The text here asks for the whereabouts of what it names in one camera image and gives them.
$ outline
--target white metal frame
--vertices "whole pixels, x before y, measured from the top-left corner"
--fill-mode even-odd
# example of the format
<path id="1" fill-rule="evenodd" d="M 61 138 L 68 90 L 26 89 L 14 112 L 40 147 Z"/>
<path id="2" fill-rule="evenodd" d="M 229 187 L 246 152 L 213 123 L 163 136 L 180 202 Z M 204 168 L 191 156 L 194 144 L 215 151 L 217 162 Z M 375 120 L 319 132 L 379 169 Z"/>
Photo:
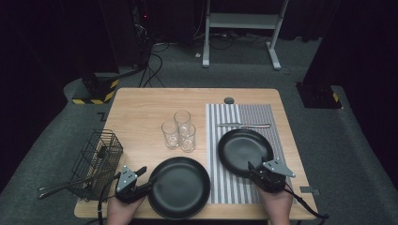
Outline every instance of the white metal frame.
<path id="1" fill-rule="evenodd" d="M 283 5 L 278 15 L 261 14 L 236 14 L 236 13 L 211 13 L 210 0 L 207 0 L 206 35 L 203 49 L 203 67 L 210 66 L 209 30 L 210 27 L 249 28 L 274 30 L 271 42 L 267 42 L 267 49 L 275 70 L 281 69 L 275 44 L 281 30 L 284 13 L 289 0 L 283 0 Z"/>

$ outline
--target clear drinking glass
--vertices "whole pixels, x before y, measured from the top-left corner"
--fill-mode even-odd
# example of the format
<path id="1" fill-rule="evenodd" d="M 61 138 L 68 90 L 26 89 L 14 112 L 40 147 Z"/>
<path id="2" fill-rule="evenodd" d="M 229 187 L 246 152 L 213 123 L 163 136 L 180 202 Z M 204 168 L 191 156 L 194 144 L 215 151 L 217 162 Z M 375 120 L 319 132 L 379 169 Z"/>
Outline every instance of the clear drinking glass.
<path id="1" fill-rule="evenodd" d="M 174 120 L 169 120 L 161 125 L 166 146 L 170 149 L 179 147 L 178 127 Z"/>
<path id="2" fill-rule="evenodd" d="M 191 152 L 195 149 L 196 127 L 189 123 L 178 128 L 179 146 L 184 152 Z"/>
<path id="3" fill-rule="evenodd" d="M 188 111 L 178 111 L 175 113 L 175 121 L 178 127 L 188 125 L 191 122 L 191 114 Z"/>

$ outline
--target black and white striped cloth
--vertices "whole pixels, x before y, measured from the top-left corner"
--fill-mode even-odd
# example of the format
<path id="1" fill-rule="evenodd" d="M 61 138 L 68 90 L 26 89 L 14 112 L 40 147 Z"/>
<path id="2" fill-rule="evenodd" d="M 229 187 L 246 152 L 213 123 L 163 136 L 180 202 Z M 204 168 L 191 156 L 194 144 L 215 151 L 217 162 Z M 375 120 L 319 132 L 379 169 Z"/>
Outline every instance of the black and white striped cloth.
<path id="1" fill-rule="evenodd" d="M 252 181 L 227 171 L 217 155 L 223 134 L 236 127 L 218 127 L 221 123 L 271 124 L 271 128 L 251 128 L 269 141 L 274 157 L 284 163 L 283 149 L 270 105 L 207 104 L 207 172 L 211 181 L 209 203 L 260 203 Z"/>

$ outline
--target wire basket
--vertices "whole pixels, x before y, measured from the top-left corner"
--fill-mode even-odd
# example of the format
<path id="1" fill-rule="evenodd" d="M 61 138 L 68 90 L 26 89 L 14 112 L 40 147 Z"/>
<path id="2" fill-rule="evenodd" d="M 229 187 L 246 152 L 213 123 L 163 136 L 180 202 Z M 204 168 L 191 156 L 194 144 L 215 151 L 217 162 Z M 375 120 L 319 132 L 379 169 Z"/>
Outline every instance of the wire basket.
<path id="1" fill-rule="evenodd" d="M 94 131 L 90 140 L 84 143 L 81 154 L 77 157 L 70 180 L 94 175 L 94 179 L 74 187 L 68 187 L 72 195 L 86 201 L 100 199 L 103 188 L 109 193 L 111 186 L 105 186 L 115 175 L 123 147 L 115 134 L 109 130 Z"/>

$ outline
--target knife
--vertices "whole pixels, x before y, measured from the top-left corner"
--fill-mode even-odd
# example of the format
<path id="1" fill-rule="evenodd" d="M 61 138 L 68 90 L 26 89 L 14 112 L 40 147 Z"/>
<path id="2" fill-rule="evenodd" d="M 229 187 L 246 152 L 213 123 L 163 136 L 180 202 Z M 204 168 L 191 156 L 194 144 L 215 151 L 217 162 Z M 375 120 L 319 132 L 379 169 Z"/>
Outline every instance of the knife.
<path id="1" fill-rule="evenodd" d="M 270 128 L 271 124 L 259 124 L 259 125 L 246 125 L 240 123 L 224 123 L 219 124 L 219 127 L 234 127 L 234 128 Z"/>

